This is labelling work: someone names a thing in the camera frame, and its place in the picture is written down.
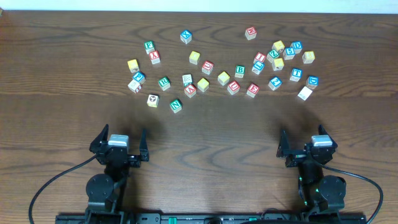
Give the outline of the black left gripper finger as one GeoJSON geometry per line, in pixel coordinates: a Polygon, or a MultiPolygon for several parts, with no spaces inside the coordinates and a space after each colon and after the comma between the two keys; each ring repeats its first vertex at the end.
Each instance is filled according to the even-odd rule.
{"type": "Polygon", "coordinates": [[[90,152],[97,154],[102,150],[103,144],[107,143],[109,132],[109,124],[105,124],[102,131],[95,137],[95,139],[90,143],[90,152]]]}
{"type": "Polygon", "coordinates": [[[149,162],[149,150],[146,141],[146,130],[142,130],[141,139],[139,143],[140,160],[143,162],[149,162]]]}

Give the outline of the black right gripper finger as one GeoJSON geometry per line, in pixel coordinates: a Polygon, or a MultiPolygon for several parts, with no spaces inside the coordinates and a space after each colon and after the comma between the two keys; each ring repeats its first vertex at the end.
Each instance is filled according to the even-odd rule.
{"type": "Polygon", "coordinates": [[[276,157],[287,157],[290,152],[290,144],[284,129],[280,132],[280,141],[277,148],[276,157]]]}
{"type": "Polygon", "coordinates": [[[325,128],[321,124],[318,126],[318,134],[319,135],[328,135],[328,133],[326,132],[325,128]]]}

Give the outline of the green R block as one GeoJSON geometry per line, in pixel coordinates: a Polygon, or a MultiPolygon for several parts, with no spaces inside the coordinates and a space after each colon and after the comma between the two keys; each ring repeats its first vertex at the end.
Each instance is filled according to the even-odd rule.
{"type": "Polygon", "coordinates": [[[167,77],[162,77],[158,80],[158,84],[162,91],[165,91],[171,87],[170,80],[167,77]]]}

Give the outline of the yellow O block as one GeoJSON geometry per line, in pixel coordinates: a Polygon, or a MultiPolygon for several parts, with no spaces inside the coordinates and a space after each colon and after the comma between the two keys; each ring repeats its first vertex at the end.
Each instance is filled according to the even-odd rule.
{"type": "Polygon", "coordinates": [[[200,53],[196,51],[192,51],[191,54],[189,55],[189,62],[197,65],[199,60],[200,60],[200,53]]]}

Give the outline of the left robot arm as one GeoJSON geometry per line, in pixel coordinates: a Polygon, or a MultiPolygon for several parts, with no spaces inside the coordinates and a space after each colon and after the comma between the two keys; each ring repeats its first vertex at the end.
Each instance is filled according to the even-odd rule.
{"type": "Polygon", "coordinates": [[[108,135],[109,126],[95,137],[90,144],[90,152],[105,166],[102,174],[94,175],[86,185],[88,207],[85,223],[130,223],[134,216],[121,210],[123,196],[131,168],[139,168],[142,162],[149,161],[146,131],[143,130],[139,143],[139,154],[129,153],[127,135],[108,135]]]}

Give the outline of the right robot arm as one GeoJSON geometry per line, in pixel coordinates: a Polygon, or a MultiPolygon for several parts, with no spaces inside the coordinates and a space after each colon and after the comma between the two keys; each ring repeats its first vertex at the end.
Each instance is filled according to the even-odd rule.
{"type": "Polygon", "coordinates": [[[296,167],[299,172],[298,192],[305,204],[300,213],[302,220],[321,214],[338,213],[345,207],[346,181],[334,175],[324,175],[323,166],[333,158],[337,143],[318,127],[318,134],[311,137],[303,149],[292,149],[287,133],[282,130],[277,157],[285,159],[286,167],[296,167]]]}

